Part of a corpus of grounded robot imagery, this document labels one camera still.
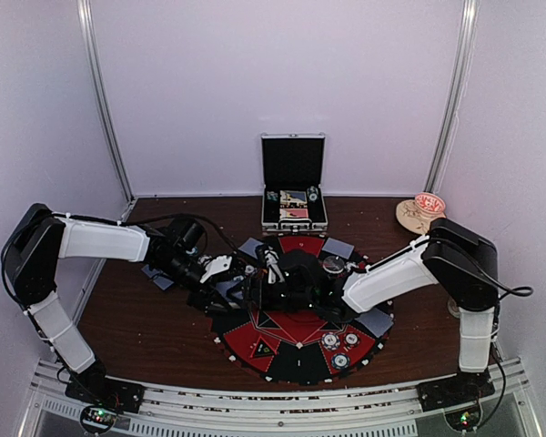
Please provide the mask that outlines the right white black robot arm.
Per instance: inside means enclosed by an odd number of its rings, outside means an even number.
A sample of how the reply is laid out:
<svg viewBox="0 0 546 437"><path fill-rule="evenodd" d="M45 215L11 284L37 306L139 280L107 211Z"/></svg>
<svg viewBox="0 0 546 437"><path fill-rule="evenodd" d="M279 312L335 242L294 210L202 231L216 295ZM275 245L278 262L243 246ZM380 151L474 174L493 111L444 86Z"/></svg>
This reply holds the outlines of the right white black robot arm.
<svg viewBox="0 0 546 437"><path fill-rule="evenodd" d="M380 303L407 292L441 285L460 312L460 373L449 381L454 401L468 401L483 386L496 311L505 297L529 297L531 286L510 288L498 279L495 246L448 218L437 218L427 234L404 249L363 268L331 274L302 249L277 254L256 248L264 274L248 276L244 307L260 310L311 309L320 318L349 322Z"/></svg>

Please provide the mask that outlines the blue chip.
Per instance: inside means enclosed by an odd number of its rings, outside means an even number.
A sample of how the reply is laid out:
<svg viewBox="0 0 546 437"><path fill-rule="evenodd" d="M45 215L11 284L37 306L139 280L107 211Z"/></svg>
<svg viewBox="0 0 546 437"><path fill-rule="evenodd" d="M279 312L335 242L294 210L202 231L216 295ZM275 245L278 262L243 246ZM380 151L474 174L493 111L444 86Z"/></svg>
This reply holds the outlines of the blue chip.
<svg viewBox="0 0 546 437"><path fill-rule="evenodd" d="M336 371L343 371L350 366L350 358L345 353L336 353L331 357L330 363Z"/></svg>

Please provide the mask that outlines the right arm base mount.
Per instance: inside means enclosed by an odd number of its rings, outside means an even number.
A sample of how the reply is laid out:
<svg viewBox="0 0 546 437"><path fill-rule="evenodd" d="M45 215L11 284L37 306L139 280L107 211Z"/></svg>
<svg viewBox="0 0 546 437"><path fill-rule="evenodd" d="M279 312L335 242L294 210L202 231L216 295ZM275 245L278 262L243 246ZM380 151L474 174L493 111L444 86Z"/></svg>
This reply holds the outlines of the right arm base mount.
<svg viewBox="0 0 546 437"><path fill-rule="evenodd" d="M422 382L416 390L424 412L474 403L495 393L489 370L479 373L459 371L447 378Z"/></svg>

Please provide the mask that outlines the card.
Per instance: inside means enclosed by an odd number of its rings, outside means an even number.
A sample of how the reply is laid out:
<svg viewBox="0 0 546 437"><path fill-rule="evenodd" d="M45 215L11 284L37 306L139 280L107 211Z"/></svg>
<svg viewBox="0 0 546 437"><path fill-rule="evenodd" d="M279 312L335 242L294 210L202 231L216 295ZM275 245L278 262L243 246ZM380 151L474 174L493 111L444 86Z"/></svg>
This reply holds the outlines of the card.
<svg viewBox="0 0 546 437"><path fill-rule="evenodd" d="M394 324L389 314L376 308L359 315L356 321L363 325L375 337L383 336Z"/></svg>
<svg viewBox="0 0 546 437"><path fill-rule="evenodd" d="M265 253L267 250L271 250L271 247L266 242L249 238L242 245L238 247L238 251L243 253L252 259L258 259L260 253Z"/></svg>
<svg viewBox="0 0 546 437"><path fill-rule="evenodd" d="M338 239L327 238L322 250L328 254L349 259L354 251L354 246Z"/></svg>

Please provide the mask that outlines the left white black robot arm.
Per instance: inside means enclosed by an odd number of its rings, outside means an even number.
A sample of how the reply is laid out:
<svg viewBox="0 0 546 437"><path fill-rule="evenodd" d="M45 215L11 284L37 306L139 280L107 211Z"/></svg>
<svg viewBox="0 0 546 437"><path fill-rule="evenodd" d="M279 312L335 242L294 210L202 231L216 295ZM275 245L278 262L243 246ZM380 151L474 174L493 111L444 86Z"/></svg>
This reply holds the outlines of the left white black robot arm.
<svg viewBox="0 0 546 437"><path fill-rule="evenodd" d="M194 253L206 225L217 234L223 232L217 223L198 214L121 221L57 212L44 203L34 203L0 254L5 291L65 368L79 375L78 390L92 403L103 404L112 397L113 386L93 370L96 353L69 311L71 269L109 260L147 265L188 290L200 309L213 303L228 309L215 282L233 269L237 248L224 237L228 253Z"/></svg>

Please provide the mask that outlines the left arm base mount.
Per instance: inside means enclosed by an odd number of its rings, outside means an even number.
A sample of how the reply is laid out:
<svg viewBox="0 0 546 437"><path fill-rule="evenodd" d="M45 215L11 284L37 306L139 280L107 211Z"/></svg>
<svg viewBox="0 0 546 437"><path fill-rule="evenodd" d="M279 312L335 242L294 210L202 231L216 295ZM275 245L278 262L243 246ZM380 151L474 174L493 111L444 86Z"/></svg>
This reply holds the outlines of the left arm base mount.
<svg viewBox="0 0 546 437"><path fill-rule="evenodd" d="M141 384L95 377L94 379L72 379L66 386L68 398L85 403L105 406L116 412L138 413L145 387Z"/></svg>

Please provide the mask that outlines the chip stack under right arm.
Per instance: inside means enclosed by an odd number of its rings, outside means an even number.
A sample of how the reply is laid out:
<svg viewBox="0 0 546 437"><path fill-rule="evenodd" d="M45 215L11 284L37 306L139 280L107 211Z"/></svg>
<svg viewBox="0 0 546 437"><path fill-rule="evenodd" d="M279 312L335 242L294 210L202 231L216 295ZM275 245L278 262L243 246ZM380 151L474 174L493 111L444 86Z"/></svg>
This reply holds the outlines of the chip stack under right arm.
<svg viewBox="0 0 546 437"><path fill-rule="evenodd" d="M460 318L459 306L458 306L457 302L453 298L448 298L447 309L448 309L449 314L452 317L454 317L456 319Z"/></svg>

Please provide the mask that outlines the blue checkered card deck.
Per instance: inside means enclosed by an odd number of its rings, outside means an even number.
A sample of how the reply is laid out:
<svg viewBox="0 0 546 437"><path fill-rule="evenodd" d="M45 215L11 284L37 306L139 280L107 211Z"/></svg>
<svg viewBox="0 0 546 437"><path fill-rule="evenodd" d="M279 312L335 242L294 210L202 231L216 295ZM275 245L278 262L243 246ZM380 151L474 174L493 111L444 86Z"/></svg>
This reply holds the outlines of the blue checkered card deck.
<svg viewBox="0 0 546 437"><path fill-rule="evenodd" d="M245 309L247 303L244 297L244 281L228 280L216 284L216 290L225 301L224 307L232 309Z"/></svg>

